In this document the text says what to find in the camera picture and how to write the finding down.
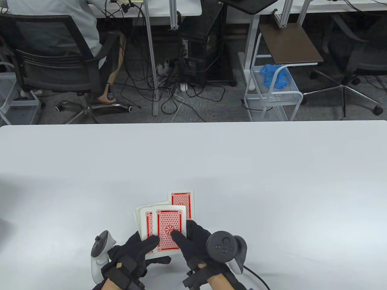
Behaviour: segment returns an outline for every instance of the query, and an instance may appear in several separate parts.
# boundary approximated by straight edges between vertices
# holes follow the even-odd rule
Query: grey shirt
[[[88,2],[105,10],[106,0],[8,0],[9,12],[16,15],[70,15],[94,56],[101,50],[97,19]]]

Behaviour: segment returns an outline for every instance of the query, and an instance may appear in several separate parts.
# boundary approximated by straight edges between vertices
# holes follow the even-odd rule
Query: office chair
[[[383,113],[380,104],[349,87],[348,84],[350,82],[355,85],[358,84],[360,80],[357,76],[359,75],[375,76],[378,80],[380,80],[380,75],[387,75],[387,16],[383,16],[373,24],[362,38],[350,30],[340,15],[332,14],[331,17],[331,21],[324,28],[323,50],[331,55],[339,70],[344,74],[344,77],[341,81],[337,81],[319,70],[314,70],[310,75],[311,79],[321,75],[336,85],[304,93],[303,103],[307,100],[305,96],[310,94],[340,89],[343,120],[346,119],[345,95],[347,91],[373,102],[376,106],[372,112],[378,116]]]
[[[132,110],[131,106],[119,103],[92,104],[103,95],[110,74],[117,69],[118,35],[108,34],[94,57],[69,15],[0,14],[0,42],[11,56],[17,81],[25,92],[44,89],[78,94],[80,104],[63,101],[56,106],[58,111],[75,112],[65,124],[87,116],[99,123],[95,110],[102,114]],[[99,68],[99,61],[105,57],[106,61]]]

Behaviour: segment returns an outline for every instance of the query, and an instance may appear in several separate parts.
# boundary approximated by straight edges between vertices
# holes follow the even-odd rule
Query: black computer case
[[[221,59],[226,15],[215,0],[202,0],[202,15],[186,17],[178,29],[180,82],[204,86]]]

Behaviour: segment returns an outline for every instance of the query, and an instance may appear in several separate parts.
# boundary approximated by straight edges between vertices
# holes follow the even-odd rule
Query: chair base
[[[341,91],[341,106],[342,106],[342,120],[345,120],[347,118],[346,116],[346,98],[345,98],[345,94],[347,91],[349,92],[352,92],[354,93],[355,95],[359,96],[359,97],[362,97],[370,102],[373,102],[376,106],[374,107],[374,109],[372,110],[372,113],[376,116],[379,116],[380,114],[383,113],[383,109],[381,108],[380,106],[380,103],[375,101],[374,99],[356,91],[355,89],[349,87],[348,85],[346,84],[342,84],[338,81],[336,81],[335,79],[333,79],[332,77],[320,72],[319,70],[316,70],[314,69],[313,72],[310,74],[310,78],[311,79],[315,79],[317,77],[317,75],[321,75],[323,77],[325,77],[326,79],[334,82],[336,85],[333,86],[333,87],[329,87],[329,88],[325,88],[325,89],[321,89],[321,90],[315,90],[313,92],[308,92],[308,93],[304,93],[304,98],[303,98],[303,101],[301,102],[301,104],[305,104],[307,102],[307,99],[305,98],[305,96],[308,96],[308,95],[311,95],[311,94],[315,94],[315,93],[318,93],[318,92],[327,92],[327,91],[330,91],[330,90],[336,90],[336,89],[339,89]]]
[[[115,109],[116,113],[130,113],[133,110],[132,106],[122,105],[119,103],[95,104],[88,103],[85,96],[79,96],[82,104],[75,102],[62,101],[55,106],[58,112],[70,111],[75,112],[64,124],[74,124],[80,122],[82,119],[89,117],[95,124],[99,124],[97,117],[94,114],[95,110],[101,109]]]

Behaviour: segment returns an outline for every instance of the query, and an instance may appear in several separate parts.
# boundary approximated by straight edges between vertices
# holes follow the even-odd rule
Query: deck of cards
[[[195,220],[194,191],[171,191],[168,201],[136,208],[134,217],[141,240],[158,235],[160,243],[145,259],[181,254],[171,233],[178,230],[187,235],[186,221]]]

